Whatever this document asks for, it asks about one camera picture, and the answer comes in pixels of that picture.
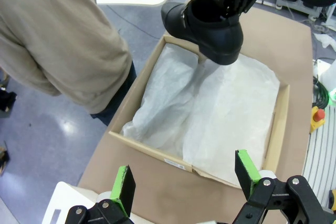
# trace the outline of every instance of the table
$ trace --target table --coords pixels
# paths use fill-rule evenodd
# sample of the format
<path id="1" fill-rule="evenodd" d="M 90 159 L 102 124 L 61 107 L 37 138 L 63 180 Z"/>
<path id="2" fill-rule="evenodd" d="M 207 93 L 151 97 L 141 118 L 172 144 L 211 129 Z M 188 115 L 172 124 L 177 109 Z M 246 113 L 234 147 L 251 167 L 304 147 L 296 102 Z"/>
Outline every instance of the table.
<path id="1" fill-rule="evenodd" d="M 307 152 L 312 101 L 310 28 L 252 8 L 240 18 L 246 56 L 260 54 L 263 63 L 290 85 L 289 111 L 277 177 L 302 173 Z M 129 164 L 136 181 L 132 212 L 154 223 L 231 223 L 245 203 L 240 189 L 185 172 L 126 145 L 111 141 L 107 128 L 79 187 L 97 193 L 110 190 L 118 168 Z M 285 223 L 279 211 L 264 223 Z"/>

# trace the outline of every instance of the black shoe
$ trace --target black shoe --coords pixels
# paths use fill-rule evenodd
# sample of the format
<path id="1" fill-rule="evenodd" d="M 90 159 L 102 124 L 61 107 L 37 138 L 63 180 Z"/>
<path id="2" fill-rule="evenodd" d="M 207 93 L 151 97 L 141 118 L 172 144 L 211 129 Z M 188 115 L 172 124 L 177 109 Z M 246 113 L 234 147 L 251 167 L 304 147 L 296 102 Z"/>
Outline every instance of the black shoe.
<path id="1" fill-rule="evenodd" d="M 243 44 L 239 16 L 224 18 L 213 0 L 165 3 L 161 16 L 168 33 L 198 44 L 200 52 L 215 63 L 229 65 L 237 60 Z"/>

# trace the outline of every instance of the dark pants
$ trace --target dark pants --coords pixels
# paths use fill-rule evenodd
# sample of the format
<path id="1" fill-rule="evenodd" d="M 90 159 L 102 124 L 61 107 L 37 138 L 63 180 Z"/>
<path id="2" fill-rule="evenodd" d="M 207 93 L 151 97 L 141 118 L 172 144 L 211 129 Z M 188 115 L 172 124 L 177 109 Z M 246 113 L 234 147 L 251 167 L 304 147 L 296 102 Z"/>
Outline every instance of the dark pants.
<path id="1" fill-rule="evenodd" d="M 100 121 L 103 122 L 106 126 L 109 125 L 111 122 L 115 112 L 119 108 L 122 100 L 124 99 L 125 95 L 127 94 L 128 90 L 132 86 L 134 80 L 136 79 L 136 73 L 134 64 L 132 63 L 130 73 L 128 74 L 125 82 L 120 87 L 120 89 L 115 93 L 114 97 L 111 99 L 107 107 L 100 113 L 91 114 L 92 118 L 98 118 Z"/>

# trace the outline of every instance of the person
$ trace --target person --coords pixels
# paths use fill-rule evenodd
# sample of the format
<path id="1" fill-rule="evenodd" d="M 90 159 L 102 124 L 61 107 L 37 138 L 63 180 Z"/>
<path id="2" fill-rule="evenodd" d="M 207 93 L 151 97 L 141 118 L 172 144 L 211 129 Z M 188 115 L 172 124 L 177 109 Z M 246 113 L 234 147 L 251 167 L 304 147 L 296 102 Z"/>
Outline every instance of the person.
<path id="1" fill-rule="evenodd" d="M 105 125 L 136 78 L 127 43 L 96 0 L 0 0 L 0 66 Z"/>

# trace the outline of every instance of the white label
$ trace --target white label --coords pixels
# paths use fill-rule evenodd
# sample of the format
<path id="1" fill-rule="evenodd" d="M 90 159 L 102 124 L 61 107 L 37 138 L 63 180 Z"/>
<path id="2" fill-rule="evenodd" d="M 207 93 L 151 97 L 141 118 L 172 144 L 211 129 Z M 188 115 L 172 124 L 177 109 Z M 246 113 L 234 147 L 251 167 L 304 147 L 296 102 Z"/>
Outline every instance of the white label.
<path id="1" fill-rule="evenodd" d="M 173 166 L 176 166 L 177 168 L 180 168 L 180 169 L 182 169 L 182 170 L 185 170 L 185 168 L 184 168 L 184 166 L 183 165 L 180 165 L 180 164 L 178 164 L 178 163 L 175 163 L 175 162 L 173 162 L 173 161 L 171 161 L 171 160 L 169 160 L 169 159 L 164 159 L 164 161 L 166 162 L 166 163 L 168 163 L 168 164 L 170 164 L 170 165 L 173 165 Z"/>

